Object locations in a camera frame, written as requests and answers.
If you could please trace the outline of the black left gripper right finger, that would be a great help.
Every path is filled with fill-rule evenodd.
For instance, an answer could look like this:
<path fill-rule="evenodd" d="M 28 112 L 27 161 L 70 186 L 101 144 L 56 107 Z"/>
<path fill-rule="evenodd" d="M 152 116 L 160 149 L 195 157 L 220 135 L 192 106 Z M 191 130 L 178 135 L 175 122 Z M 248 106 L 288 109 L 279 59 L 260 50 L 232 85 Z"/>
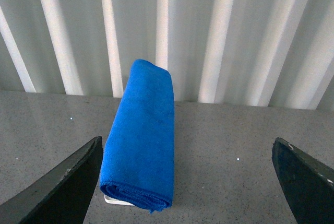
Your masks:
<path fill-rule="evenodd" d="M 297 223 L 333 223 L 332 168 L 279 137 L 272 163 Z"/>

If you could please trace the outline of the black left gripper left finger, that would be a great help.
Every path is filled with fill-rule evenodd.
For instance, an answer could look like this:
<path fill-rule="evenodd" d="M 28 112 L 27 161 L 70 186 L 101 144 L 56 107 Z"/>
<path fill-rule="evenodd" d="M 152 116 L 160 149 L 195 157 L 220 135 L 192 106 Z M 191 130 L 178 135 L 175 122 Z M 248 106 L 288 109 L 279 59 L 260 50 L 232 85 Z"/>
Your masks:
<path fill-rule="evenodd" d="M 1 204 L 1 223 L 83 223 L 102 163 L 97 136 Z"/>

